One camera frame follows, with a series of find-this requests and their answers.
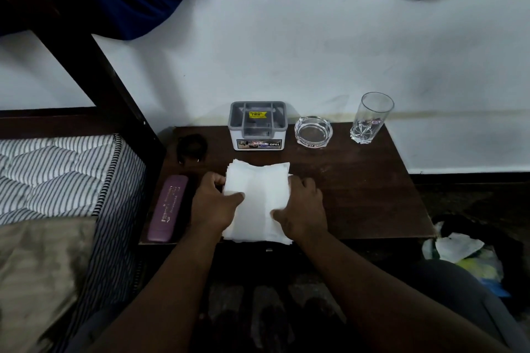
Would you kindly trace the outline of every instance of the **dark wooden tabletop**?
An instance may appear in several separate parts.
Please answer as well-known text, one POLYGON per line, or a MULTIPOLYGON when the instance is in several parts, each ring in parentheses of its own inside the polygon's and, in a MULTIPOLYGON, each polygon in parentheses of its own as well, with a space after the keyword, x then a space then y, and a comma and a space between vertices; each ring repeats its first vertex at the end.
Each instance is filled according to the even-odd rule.
MULTIPOLYGON (((151 204, 153 211, 165 179, 189 176, 190 182, 179 212, 175 237, 189 221, 189 207, 200 178, 207 171, 225 174, 234 159, 253 165, 290 162, 289 172, 312 177, 324 195, 329 231, 341 240, 431 237, 433 225, 420 196, 401 161, 385 126, 371 144, 359 145, 349 137, 351 123, 333 123, 333 136, 325 148, 308 149, 296 142, 289 126, 283 151, 235 151, 227 126, 176 127, 151 204), (201 162, 176 160, 176 140, 199 133, 208 141, 208 153, 201 162)), ((146 238, 149 218, 140 244, 154 244, 146 238)))

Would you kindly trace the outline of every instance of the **striped mattress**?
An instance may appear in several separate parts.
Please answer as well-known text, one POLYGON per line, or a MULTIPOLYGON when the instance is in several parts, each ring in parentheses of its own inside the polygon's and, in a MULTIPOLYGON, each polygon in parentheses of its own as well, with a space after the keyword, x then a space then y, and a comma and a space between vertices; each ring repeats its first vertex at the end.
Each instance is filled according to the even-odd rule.
POLYGON ((0 140, 0 225, 55 216, 97 216, 83 291, 55 351, 93 313, 127 300, 130 238, 145 165, 121 136, 0 140))

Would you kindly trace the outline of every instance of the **yellow price label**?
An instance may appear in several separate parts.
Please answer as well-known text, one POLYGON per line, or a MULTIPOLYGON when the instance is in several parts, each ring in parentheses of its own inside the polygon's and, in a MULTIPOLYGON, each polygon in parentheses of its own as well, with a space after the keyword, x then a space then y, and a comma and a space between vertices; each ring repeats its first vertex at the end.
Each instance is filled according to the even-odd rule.
POLYGON ((248 112, 248 117, 251 119, 266 119, 267 112, 248 112))

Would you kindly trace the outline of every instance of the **wooden bed frame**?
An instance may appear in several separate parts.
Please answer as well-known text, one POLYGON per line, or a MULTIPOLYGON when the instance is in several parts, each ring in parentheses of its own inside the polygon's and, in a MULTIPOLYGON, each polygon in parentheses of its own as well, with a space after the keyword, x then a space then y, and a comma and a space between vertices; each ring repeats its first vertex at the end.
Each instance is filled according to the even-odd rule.
POLYGON ((50 50, 94 107, 0 111, 0 138, 87 136, 119 133, 146 166, 136 245, 147 216, 165 148, 90 32, 68 6, 55 0, 5 0, 50 50))

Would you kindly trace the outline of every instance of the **tissue paper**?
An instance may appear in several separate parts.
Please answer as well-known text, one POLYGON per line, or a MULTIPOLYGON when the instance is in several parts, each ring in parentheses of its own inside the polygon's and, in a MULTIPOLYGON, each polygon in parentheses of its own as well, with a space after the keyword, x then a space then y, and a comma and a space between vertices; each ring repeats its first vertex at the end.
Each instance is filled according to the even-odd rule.
POLYGON ((253 166, 234 159, 226 170, 225 195, 245 193, 235 210, 234 220, 222 233, 227 240, 274 241, 291 244, 280 223, 270 217, 273 209, 283 209, 289 201, 289 163, 253 166))

